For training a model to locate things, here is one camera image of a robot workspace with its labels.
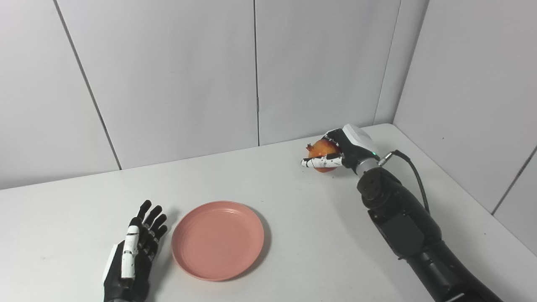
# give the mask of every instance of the tabletop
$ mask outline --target tabletop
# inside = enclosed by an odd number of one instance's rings
[[[431,215],[461,262],[504,301],[534,301],[537,257],[395,126],[364,130],[381,154],[399,149],[412,158]],[[300,166],[307,143],[319,138],[0,190],[0,300],[101,301],[110,249],[150,199],[172,230],[201,204],[243,203],[262,220],[266,241],[245,274],[208,282],[175,264],[169,232],[151,271],[149,302],[431,301],[371,223],[356,175]],[[385,168],[420,200],[405,162],[393,158]]]

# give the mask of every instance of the robotic hand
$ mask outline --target robotic hand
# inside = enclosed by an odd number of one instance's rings
[[[149,293],[149,272],[158,250],[158,242],[168,228],[166,215],[157,205],[149,212],[146,200],[129,224],[125,240],[114,245],[103,275],[104,302],[144,302]]]
[[[302,160],[304,167],[344,166],[359,177],[357,189],[368,214],[392,251],[412,267],[436,302],[502,302],[457,259],[442,240],[440,227],[429,214],[425,191],[410,159],[396,150],[382,159],[373,141],[353,125],[327,132],[341,153]],[[392,155],[406,160],[414,170],[424,206],[382,166]]]

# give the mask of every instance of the pomegranate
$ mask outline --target pomegranate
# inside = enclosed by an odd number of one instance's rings
[[[317,156],[324,156],[326,154],[330,153],[339,153],[341,152],[336,146],[335,143],[326,140],[326,139],[320,139],[315,142],[315,144],[310,145],[306,147],[306,149],[309,151],[308,157],[317,157]],[[334,170],[335,168],[315,168],[315,170],[325,173]]]

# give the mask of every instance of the wall seam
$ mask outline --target wall seam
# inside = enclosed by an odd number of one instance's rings
[[[84,83],[86,84],[86,87],[88,89],[88,92],[90,94],[91,100],[93,102],[93,106],[95,107],[95,110],[97,111],[97,116],[99,117],[99,121],[101,123],[101,126],[103,127],[104,133],[106,135],[106,139],[108,140],[108,144],[110,145],[110,148],[112,150],[112,154],[114,155],[114,159],[116,164],[118,165],[118,168],[122,170],[121,163],[119,162],[119,158],[117,153],[115,152],[114,145],[112,143],[112,140],[110,139],[110,135],[108,133],[108,129],[106,128],[106,124],[104,123],[103,116],[100,112],[99,106],[97,105],[97,101],[95,100],[95,95],[93,94],[93,90],[91,89],[90,82],[88,81],[88,77],[86,76],[86,72],[84,71],[84,68],[82,67],[82,62],[80,61],[80,57],[78,56],[78,52],[76,51],[75,44],[72,41],[71,34],[69,33],[69,30],[67,29],[67,24],[65,19],[63,18],[62,11],[60,9],[60,6],[58,5],[57,0],[52,0],[54,2],[54,6],[56,7],[56,11],[58,12],[58,16],[60,17],[60,21],[62,23],[63,29],[66,32],[67,39],[69,40],[69,44],[71,45],[72,52],[75,55],[76,62],[78,64],[78,68],[80,69],[80,72],[82,73],[82,78],[84,79]]]
[[[494,210],[492,210],[492,212],[490,212],[490,214],[494,215],[496,214],[496,211],[498,211],[500,205],[503,203],[503,201],[505,200],[505,197],[507,197],[507,195],[509,194],[509,192],[511,191],[511,189],[513,188],[514,184],[517,182],[518,178],[520,177],[520,175],[522,175],[522,173],[524,172],[524,170],[526,169],[526,167],[528,166],[529,162],[532,160],[533,156],[535,155],[535,152],[537,152],[537,146],[535,146],[535,148],[533,148],[533,151],[531,152],[531,154],[529,155],[529,157],[526,159],[526,161],[524,162],[524,164],[522,165],[522,167],[520,168],[520,170],[518,171],[517,175],[514,177],[513,181],[511,182],[511,184],[509,185],[509,187],[507,187],[507,190],[505,190],[505,193],[503,194],[503,196],[500,198],[500,201],[498,202],[498,204],[494,207]]]

